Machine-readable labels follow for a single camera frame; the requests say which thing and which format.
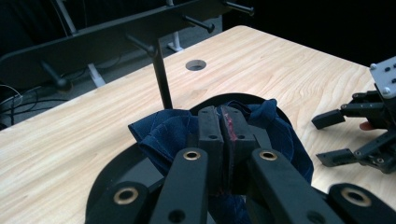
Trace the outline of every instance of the wooden table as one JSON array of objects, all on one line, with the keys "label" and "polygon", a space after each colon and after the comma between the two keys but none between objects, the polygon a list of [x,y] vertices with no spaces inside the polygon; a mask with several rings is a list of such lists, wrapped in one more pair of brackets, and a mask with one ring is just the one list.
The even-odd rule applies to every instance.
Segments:
[{"label": "wooden table", "polygon": [[[191,60],[207,63],[190,71]],[[381,131],[363,119],[318,131],[311,119],[374,89],[367,67],[247,27],[164,60],[174,108],[226,92],[278,100],[315,164],[313,186],[362,186],[396,208],[396,174],[358,164],[327,168],[319,152],[357,149]],[[83,223],[92,183],[135,140],[127,125],[163,108],[152,65],[0,132],[0,223]]]}]

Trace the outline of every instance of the white cable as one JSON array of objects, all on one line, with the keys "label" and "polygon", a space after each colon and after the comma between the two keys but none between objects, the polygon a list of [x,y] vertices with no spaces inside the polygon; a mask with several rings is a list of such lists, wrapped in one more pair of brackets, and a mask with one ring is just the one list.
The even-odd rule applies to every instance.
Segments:
[{"label": "white cable", "polygon": [[23,96],[22,96],[17,90],[15,90],[14,88],[12,88],[12,87],[10,87],[10,86],[2,85],[2,84],[0,84],[0,87],[6,87],[6,88],[9,88],[9,89],[15,91],[15,92],[17,93],[17,95],[20,96],[20,100],[21,100],[21,101],[20,101],[17,105],[15,105],[15,106],[18,106],[18,105],[22,104]]}]

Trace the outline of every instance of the navy blue fabric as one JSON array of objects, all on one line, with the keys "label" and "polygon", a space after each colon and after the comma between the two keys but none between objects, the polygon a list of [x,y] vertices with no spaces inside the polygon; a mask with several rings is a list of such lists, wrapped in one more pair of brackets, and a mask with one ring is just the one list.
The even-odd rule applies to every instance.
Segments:
[{"label": "navy blue fabric", "polygon": [[[280,151],[300,174],[311,182],[314,166],[291,125],[276,113],[276,100],[261,105],[231,101],[247,123],[266,129],[272,148]],[[186,147],[189,134],[198,132],[198,118],[188,110],[163,110],[129,125],[139,145],[163,175],[167,175],[176,154]],[[208,210],[217,223],[248,224],[244,200],[238,195],[209,196]]]}]

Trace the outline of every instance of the bolt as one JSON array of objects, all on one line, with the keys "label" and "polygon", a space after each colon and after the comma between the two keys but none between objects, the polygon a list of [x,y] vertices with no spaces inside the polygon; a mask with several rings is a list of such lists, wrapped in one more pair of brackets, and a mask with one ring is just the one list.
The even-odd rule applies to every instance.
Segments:
[{"label": "bolt", "polygon": [[375,63],[370,64],[370,70],[375,70],[375,69],[376,69],[376,64]]},{"label": "bolt", "polygon": [[382,90],[382,94],[383,95],[389,95],[390,94],[390,88],[389,87],[385,87],[384,90]]}]

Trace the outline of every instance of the screw hole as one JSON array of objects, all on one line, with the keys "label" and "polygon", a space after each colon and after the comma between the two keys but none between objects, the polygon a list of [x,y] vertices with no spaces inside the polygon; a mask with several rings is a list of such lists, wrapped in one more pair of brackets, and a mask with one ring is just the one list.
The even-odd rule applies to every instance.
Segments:
[{"label": "screw hole", "polygon": [[188,161],[196,161],[201,157],[201,154],[197,151],[188,151],[183,154],[183,157]]},{"label": "screw hole", "polygon": [[139,192],[136,188],[123,188],[116,192],[113,200],[116,204],[125,205],[132,203],[134,200],[136,200],[138,195]]},{"label": "screw hole", "polygon": [[309,211],[309,212],[306,214],[306,217],[308,218],[308,220],[309,220],[311,223],[315,223],[315,224],[323,224],[323,223],[326,223],[326,219],[324,218],[324,216],[321,215],[321,214],[318,213],[318,212]]},{"label": "screw hole", "polygon": [[171,213],[169,213],[168,218],[169,218],[169,221],[171,221],[173,223],[180,223],[186,218],[186,215],[181,210],[174,210]]},{"label": "screw hole", "polygon": [[357,189],[344,188],[341,190],[341,195],[350,203],[360,207],[368,207],[372,203],[367,195]]},{"label": "screw hole", "polygon": [[260,153],[260,157],[262,159],[267,160],[267,161],[274,161],[274,160],[277,159],[277,155],[275,153],[273,153],[273,152],[270,152],[270,151],[262,151]]}]

